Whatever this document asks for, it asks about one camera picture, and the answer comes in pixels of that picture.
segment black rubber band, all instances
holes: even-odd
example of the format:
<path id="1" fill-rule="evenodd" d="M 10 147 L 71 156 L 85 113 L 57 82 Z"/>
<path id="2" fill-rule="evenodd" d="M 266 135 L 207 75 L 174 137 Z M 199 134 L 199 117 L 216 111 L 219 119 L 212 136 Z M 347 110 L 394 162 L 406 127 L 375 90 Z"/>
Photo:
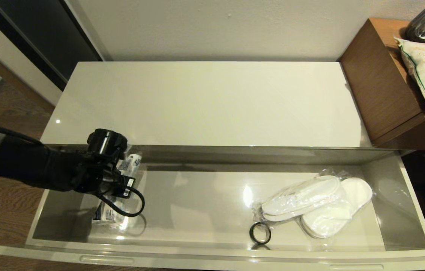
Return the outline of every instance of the black rubber band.
<path id="1" fill-rule="evenodd" d="M 256 239 L 256 237 L 254 237 L 254 228 L 256 228 L 256 226 L 258 225 L 264 225 L 266 227 L 266 240 L 265 241 L 259 241 Z M 268 225 L 266 225 L 265 223 L 262 222 L 256 222 L 254 223 L 251 228 L 249 229 L 249 236 L 251 237 L 251 240 L 253 240 L 253 242 L 255 242 L 258 245 L 266 245 L 269 240 L 271 240 L 271 230 L 269 229 Z"/>

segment plastic-wrapped slippers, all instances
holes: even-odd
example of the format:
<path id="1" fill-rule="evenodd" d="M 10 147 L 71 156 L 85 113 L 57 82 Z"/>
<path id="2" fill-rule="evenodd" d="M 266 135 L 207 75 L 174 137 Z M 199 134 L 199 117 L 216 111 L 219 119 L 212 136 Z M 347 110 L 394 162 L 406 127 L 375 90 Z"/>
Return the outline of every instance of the plastic-wrapped slippers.
<path id="1" fill-rule="evenodd" d="M 303 228 L 313 237 L 328 238 L 338 233 L 373 196 L 371 187 L 360 178 L 348 178 L 340 185 L 346 192 L 343 199 L 302 216 Z"/>
<path id="2" fill-rule="evenodd" d="M 300 216 L 337 199 L 340 180 L 331 175 L 316 177 L 296 187 L 282 190 L 261 208 L 270 221 L 282 221 Z"/>

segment white drawer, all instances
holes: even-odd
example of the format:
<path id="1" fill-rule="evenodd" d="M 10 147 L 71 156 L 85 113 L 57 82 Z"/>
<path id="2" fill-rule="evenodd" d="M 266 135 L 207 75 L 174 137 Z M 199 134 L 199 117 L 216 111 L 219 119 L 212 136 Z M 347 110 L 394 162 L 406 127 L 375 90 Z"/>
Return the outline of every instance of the white drawer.
<path id="1" fill-rule="evenodd" d="M 0 254 L 158 268 L 425 269 L 425 220 L 393 151 L 269 147 L 143 147 L 142 216 L 91 226 L 92 195 L 46 190 L 27 242 Z M 333 238 L 307 237 L 295 222 L 267 247 L 248 235 L 251 203 L 324 168 L 364 178 L 375 195 Z M 138 204 L 134 199 L 128 203 Z"/>

